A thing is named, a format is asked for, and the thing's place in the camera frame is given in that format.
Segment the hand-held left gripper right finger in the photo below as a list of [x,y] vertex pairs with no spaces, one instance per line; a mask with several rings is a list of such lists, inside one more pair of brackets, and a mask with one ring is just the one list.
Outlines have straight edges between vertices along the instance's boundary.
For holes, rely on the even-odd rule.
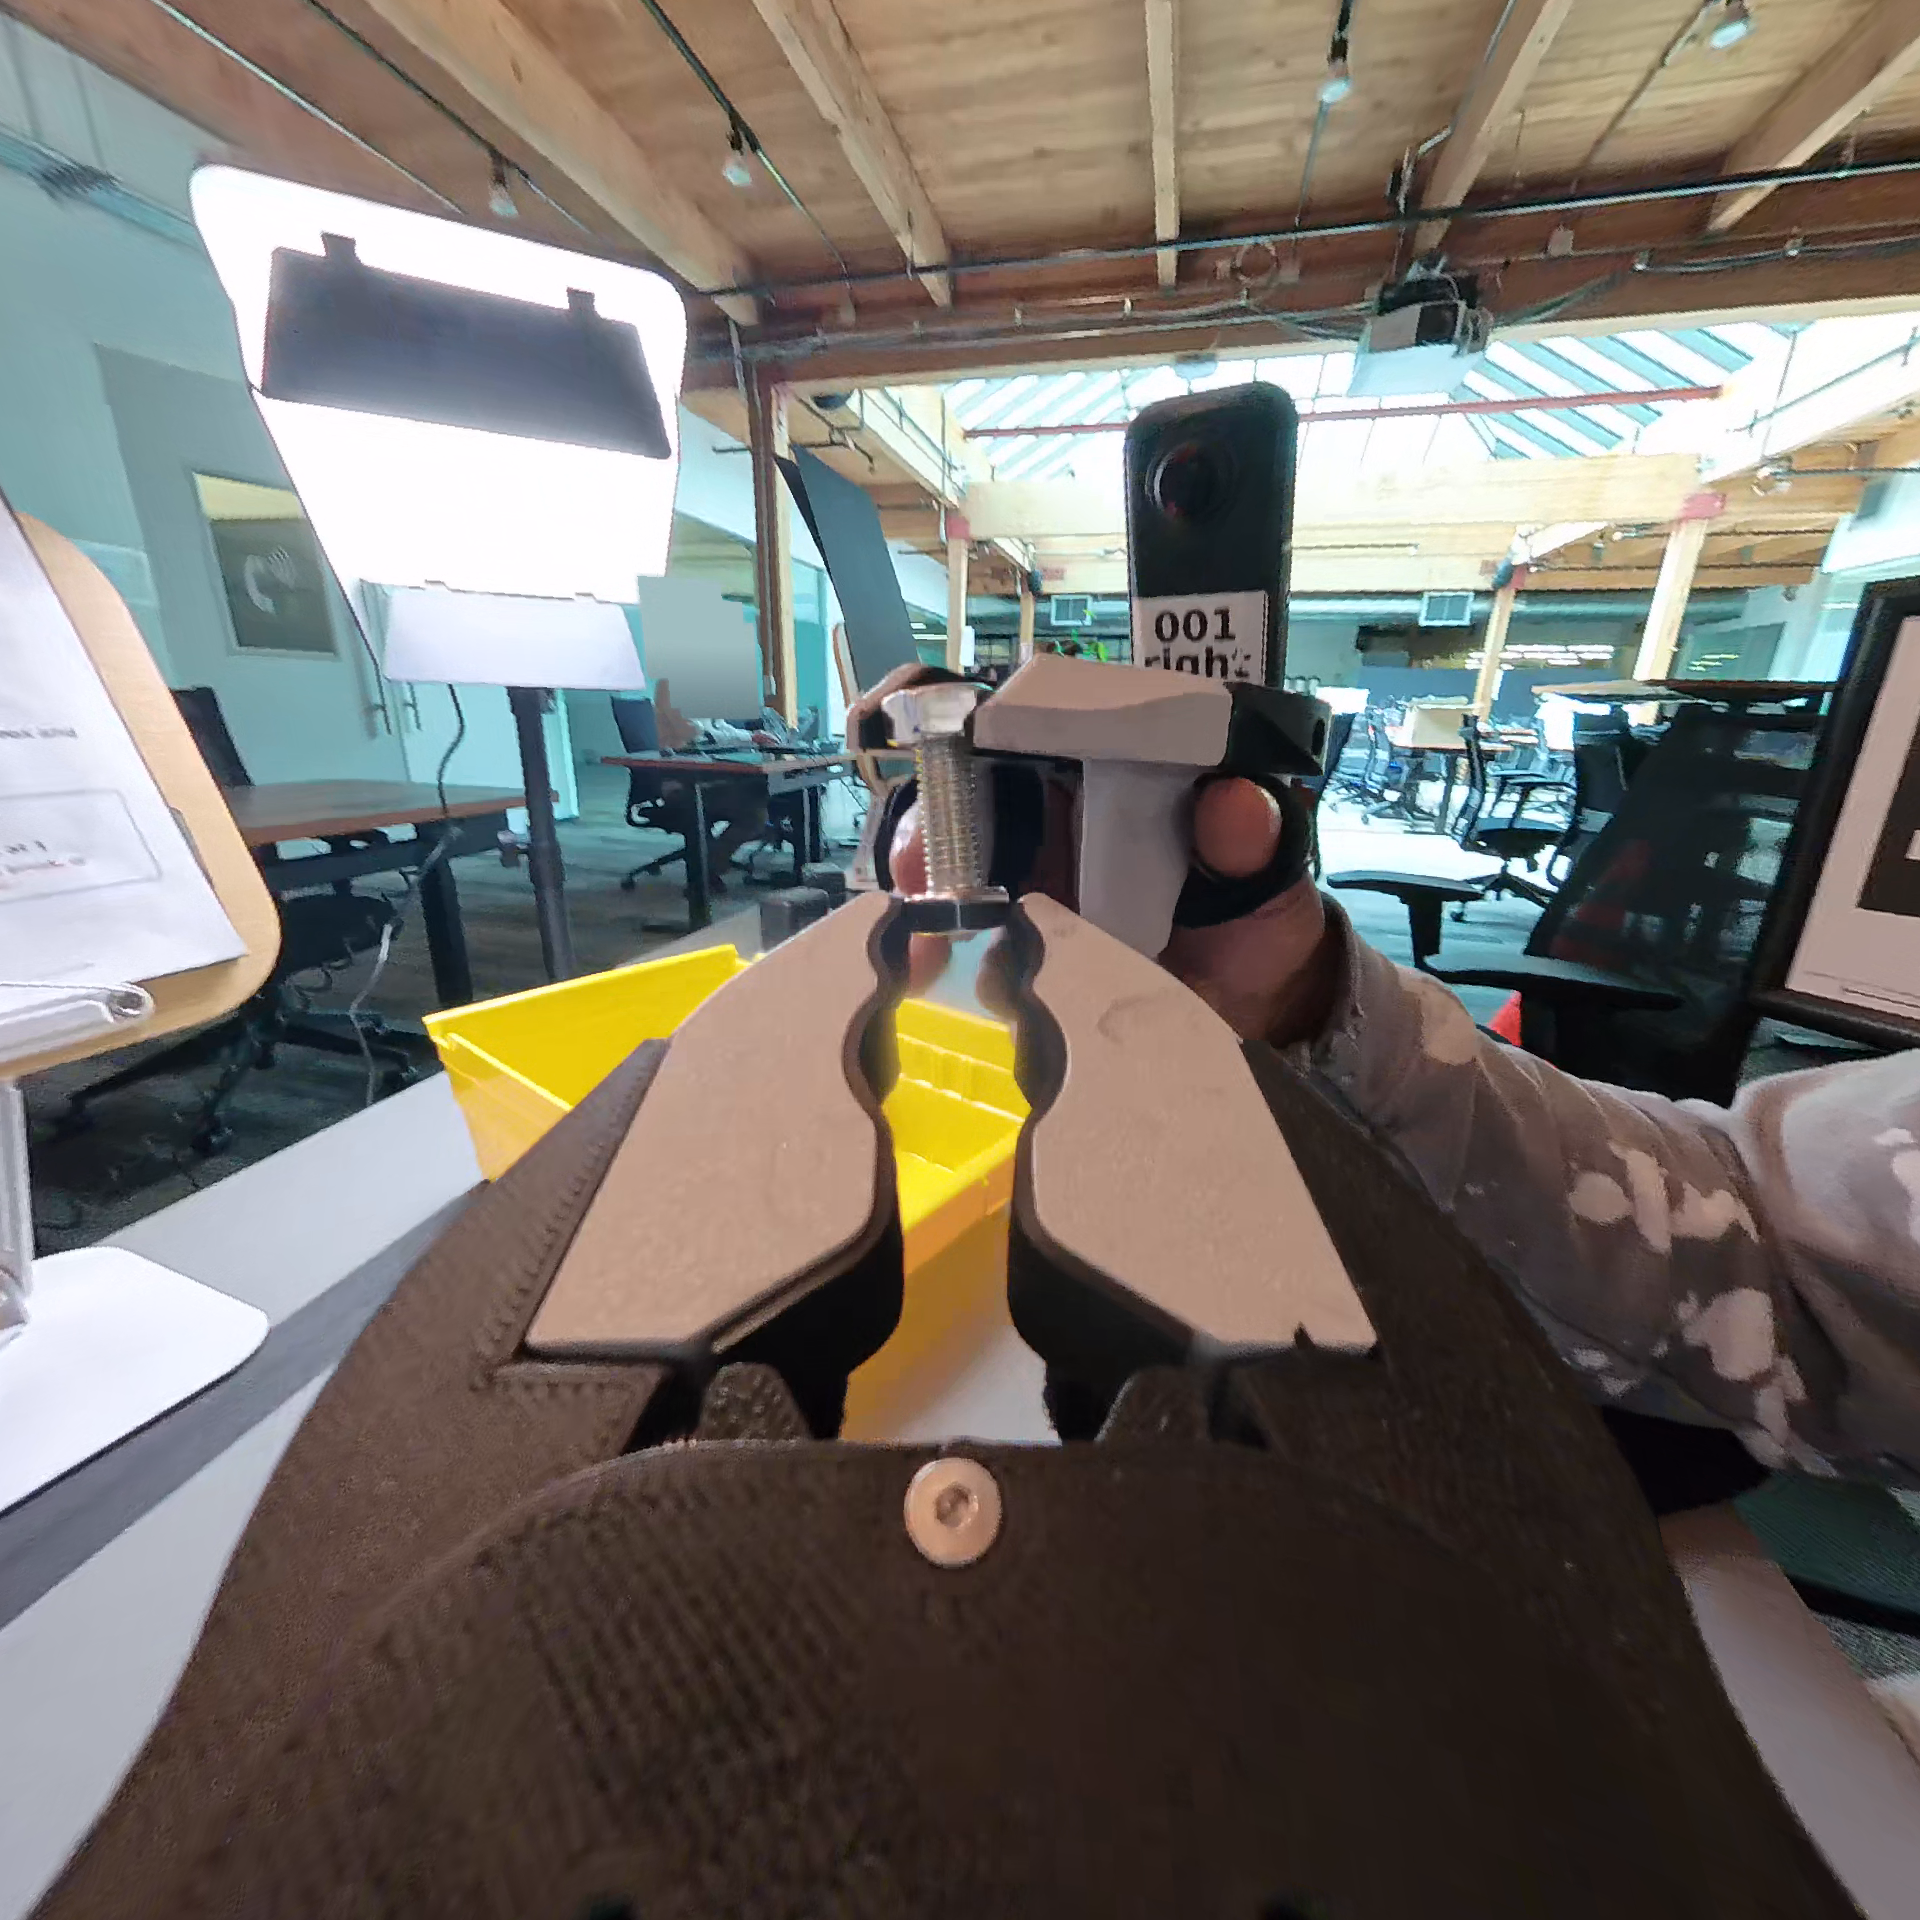
[[1244,1045],[1153,960],[1029,894],[1007,921],[1025,1119],[1007,1310],[1055,1428],[1098,1428],[1142,1372],[1204,1395],[1378,1330]]

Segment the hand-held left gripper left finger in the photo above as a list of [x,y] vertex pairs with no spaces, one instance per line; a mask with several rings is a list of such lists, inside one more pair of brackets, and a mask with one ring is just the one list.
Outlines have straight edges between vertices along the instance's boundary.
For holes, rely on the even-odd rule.
[[906,923],[855,894],[764,953],[665,1044],[525,1330],[531,1356],[773,1369],[810,1428],[899,1321],[883,1097]]

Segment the silver hex bolt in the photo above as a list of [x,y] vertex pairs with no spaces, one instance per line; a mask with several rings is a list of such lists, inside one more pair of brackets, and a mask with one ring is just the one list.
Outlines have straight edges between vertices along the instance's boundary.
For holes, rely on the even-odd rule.
[[885,744],[913,756],[927,897],[970,900],[988,880],[970,734],[980,691],[959,680],[917,681],[879,701]]

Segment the yellow storage bin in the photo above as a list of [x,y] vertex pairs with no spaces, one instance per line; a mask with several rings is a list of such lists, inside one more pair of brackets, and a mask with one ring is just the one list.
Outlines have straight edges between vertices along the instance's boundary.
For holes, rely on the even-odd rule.
[[[752,966],[732,944],[431,1014],[478,1166],[499,1178],[641,1041],[665,1039]],[[1006,1223],[1028,1106],[1009,1031],[937,1000],[898,1005],[893,1142],[906,1289],[885,1343],[851,1376],[847,1438],[985,1431],[995,1393],[1034,1369],[1003,1306]]]

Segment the person's right forearm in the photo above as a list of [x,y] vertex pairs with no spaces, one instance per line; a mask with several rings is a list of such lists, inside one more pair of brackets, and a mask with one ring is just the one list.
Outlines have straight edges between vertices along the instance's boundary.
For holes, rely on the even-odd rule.
[[1599,1404],[1915,1495],[1915,1051],[1769,1073],[1727,1106],[1592,1082],[1324,912],[1339,984],[1298,1064]]

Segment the black panel wooden stand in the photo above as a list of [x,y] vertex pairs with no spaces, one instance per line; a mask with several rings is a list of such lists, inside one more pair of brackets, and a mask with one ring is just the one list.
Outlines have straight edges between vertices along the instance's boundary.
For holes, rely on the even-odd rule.
[[779,457],[778,467],[826,563],[855,691],[917,665],[896,555],[871,495],[803,448]]

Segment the ceiling projector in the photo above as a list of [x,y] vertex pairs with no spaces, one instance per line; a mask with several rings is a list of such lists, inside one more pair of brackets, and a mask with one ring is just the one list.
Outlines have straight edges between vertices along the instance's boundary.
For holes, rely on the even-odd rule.
[[1487,365],[1492,332],[1476,272],[1413,270],[1375,296],[1356,342],[1348,397],[1450,394]]

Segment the black light stand pole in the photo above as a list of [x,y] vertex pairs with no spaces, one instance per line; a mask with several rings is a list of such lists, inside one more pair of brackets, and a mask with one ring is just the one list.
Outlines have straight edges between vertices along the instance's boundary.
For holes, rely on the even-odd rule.
[[550,981],[574,977],[577,963],[564,890],[564,849],[557,833],[554,767],[545,740],[548,689],[512,684],[506,697],[514,721],[523,779],[525,865],[536,897],[539,957]]

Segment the bright studio light panel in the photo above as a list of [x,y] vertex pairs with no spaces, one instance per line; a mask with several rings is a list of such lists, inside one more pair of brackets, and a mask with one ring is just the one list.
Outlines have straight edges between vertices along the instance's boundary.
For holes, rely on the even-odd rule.
[[204,164],[190,209],[254,405],[396,681],[636,691],[688,350],[660,272]]

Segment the black office chair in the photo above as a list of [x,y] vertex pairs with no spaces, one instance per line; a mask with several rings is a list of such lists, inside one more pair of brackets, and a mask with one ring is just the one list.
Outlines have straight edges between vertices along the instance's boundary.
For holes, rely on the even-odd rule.
[[1482,882],[1357,872],[1330,884],[1400,900],[1417,972],[1521,994],[1519,1048],[1550,1066],[1723,1101],[1760,1022],[1758,945],[1819,730],[1811,710],[1682,705],[1519,953],[1438,960],[1443,908],[1479,900]]

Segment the beige panel stand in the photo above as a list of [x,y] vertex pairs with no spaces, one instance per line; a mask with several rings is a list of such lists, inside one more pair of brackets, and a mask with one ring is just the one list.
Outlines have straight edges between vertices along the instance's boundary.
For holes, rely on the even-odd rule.
[[241,953],[142,984],[68,990],[3,1018],[3,1334],[28,1316],[36,1259],[19,1082],[48,1066],[204,1025],[252,996],[279,949],[275,904],[122,593],[71,540],[33,516],[12,513],[238,932]]

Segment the white stand base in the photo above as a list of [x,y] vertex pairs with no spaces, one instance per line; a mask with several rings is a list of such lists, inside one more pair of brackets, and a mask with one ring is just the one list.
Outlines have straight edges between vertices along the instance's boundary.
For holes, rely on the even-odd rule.
[[122,1247],[36,1259],[2,1346],[2,1509],[231,1376],[269,1328],[259,1308]]

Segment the grey phone sign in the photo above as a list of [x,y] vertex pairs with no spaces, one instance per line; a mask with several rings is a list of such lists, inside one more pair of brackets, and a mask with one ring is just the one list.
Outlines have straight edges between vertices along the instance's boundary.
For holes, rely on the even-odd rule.
[[338,658],[329,573],[298,493],[195,469],[195,503],[240,654]]

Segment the printed instruction sheet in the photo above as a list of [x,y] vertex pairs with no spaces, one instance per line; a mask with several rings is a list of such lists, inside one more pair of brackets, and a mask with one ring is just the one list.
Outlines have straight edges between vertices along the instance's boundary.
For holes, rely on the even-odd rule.
[[19,519],[2,507],[2,1005],[144,986],[241,938]]

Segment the framed marker poster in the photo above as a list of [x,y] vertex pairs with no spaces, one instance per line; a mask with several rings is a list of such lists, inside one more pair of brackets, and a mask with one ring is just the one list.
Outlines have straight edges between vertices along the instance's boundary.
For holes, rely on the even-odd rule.
[[1917,1044],[1915,577],[1862,593],[1748,1002],[1849,1044]]

